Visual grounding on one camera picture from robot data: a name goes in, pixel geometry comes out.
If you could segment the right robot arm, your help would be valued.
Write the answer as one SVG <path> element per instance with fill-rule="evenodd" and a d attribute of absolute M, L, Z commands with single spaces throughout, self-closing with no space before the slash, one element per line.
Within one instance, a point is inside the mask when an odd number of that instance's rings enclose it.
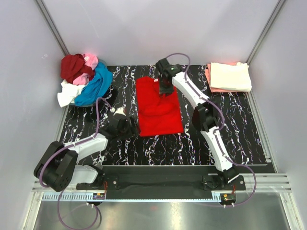
<path fill-rule="evenodd" d="M 233 182 L 238 177 L 238 172 L 234 164 L 229 161 L 230 157 L 220 135 L 217 114 L 220 109 L 213 105 L 209 101 L 209 97 L 187 77 L 181 66 L 159 68 L 158 71 L 160 94 L 168 95 L 177 89 L 187 98 L 194 109 L 192 124 L 203 135 L 209 146 L 220 185 Z"/>

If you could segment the bright red t shirt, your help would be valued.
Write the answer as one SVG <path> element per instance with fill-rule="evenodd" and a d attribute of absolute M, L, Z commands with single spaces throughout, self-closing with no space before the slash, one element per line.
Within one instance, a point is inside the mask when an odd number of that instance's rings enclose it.
<path fill-rule="evenodd" d="M 159 94 L 159 82 L 148 76 L 136 80 L 136 96 L 141 137 L 183 133 L 177 91 Z"/>

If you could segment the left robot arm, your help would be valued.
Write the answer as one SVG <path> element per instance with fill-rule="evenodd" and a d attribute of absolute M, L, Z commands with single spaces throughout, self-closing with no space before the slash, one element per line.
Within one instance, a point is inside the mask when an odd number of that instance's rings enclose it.
<path fill-rule="evenodd" d="M 115 115 L 97 134 L 79 142 L 52 142 L 34 169 L 34 177 L 56 192 L 70 184 L 89 184 L 99 187 L 97 177 L 102 173 L 92 165 L 76 163 L 96 152 L 101 152 L 118 140 L 129 139 L 139 134 L 135 119 L 126 115 Z"/>

